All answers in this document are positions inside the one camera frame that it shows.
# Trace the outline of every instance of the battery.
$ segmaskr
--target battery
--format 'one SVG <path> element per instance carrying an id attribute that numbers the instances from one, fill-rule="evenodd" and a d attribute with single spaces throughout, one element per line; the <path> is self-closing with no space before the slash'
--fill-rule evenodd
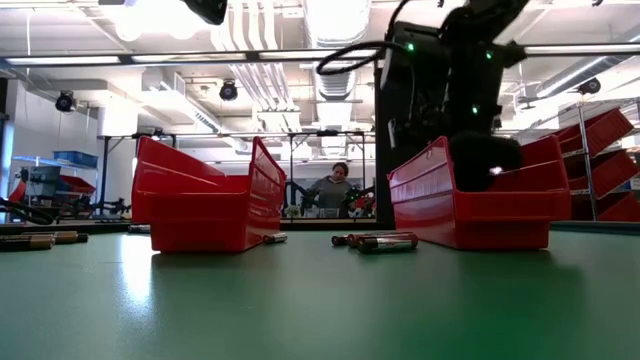
<path id="1" fill-rule="evenodd" d="M 418 246 L 418 238 L 411 234 L 409 236 L 388 237 L 362 236 L 358 238 L 358 251 L 363 254 L 371 254 L 387 251 L 411 251 Z"/>
<path id="2" fill-rule="evenodd" d="M 267 245 L 283 243 L 285 241 L 287 241 L 287 234 L 285 233 L 265 235 L 262 237 L 262 242 L 264 242 Z"/>
<path id="3" fill-rule="evenodd" d="M 53 235 L 56 244 L 86 243 L 89 241 L 89 234 L 78 233 L 77 231 L 58 231 L 54 233 L 29 232 L 23 235 Z"/>
<path id="4" fill-rule="evenodd" d="M 0 252 L 49 250 L 53 244 L 53 234 L 0 236 Z"/>
<path id="5" fill-rule="evenodd" d="M 400 238 L 404 238 L 404 237 L 408 237 L 408 236 L 413 236 L 415 237 L 415 235 L 411 232 L 377 232 L 377 233 L 369 233 L 369 234 L 350 234 L 347 237 L 347 245 L 349 245 L 350 248 L 355 249 L 358 247 L 358 239 L 364 236 L 384 236 L 384 237 L 389 237 L 389 238 L 396 238 L 396 237 L 400 237 Z"/>
<path id="6" fill-rule="evenodd" d="M 335 235 L 331 237 L 331 243 L 333 246 L 345 246 L 347 245 L 347 238 L 349 235 Z"/>

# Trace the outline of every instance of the gray shirt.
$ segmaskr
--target gray shirt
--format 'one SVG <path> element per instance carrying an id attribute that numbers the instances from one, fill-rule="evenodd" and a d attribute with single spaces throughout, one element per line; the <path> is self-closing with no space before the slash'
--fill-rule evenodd
<path id="1" fill-rule="evenodd" d="M 351 189 L 348 181 L 334 183 L 329 176 L 316 181 L 307 190 L 309 198 L 314 199 L 318 195 L 318 204 L 322 209 L 344 209 L 342 201 L 346 198 L 345 193 Z"/>

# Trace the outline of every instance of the blue bin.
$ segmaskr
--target blue bin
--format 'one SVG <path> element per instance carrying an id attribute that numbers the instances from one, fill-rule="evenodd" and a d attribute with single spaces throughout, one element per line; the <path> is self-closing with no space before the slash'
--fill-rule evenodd
<path id="1" fill-rule="evenodd" d="M 80 151 L 54 151 L 53 158 L 58 160 L 66 160 L 74 165 L 80 165 L 89 168 L 98 167 L 98 157 L 85 154 Z"/>

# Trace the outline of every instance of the woman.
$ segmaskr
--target woman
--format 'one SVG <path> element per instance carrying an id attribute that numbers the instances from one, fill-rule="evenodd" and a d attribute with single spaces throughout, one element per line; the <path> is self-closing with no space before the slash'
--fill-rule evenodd
<path id="1" fill-rule="evenodd" d="M 333 165 L 331 170 L 331 175 L 319 179 L 307 189 L 308 199 L 313 200 L 318 196 L 320 209 L 335 209 L 338 213 L 331 217 L 348 218 L 349 208 L 342 201 L 351 188 L 351 184 L 347 181 L 349 167 L 343 162 L 338 162 Z"/>

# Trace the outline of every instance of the green tabletop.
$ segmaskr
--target green tabletop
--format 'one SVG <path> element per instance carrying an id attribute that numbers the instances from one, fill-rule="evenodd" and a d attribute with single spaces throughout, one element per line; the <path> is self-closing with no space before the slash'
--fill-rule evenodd
<path id="1" fill-rule="evenodd" d="M 0 359 L 640 358 L 638 238 L 363 256 L 329 237 L 235 256 L 121 234 L 0 254 Z"/>

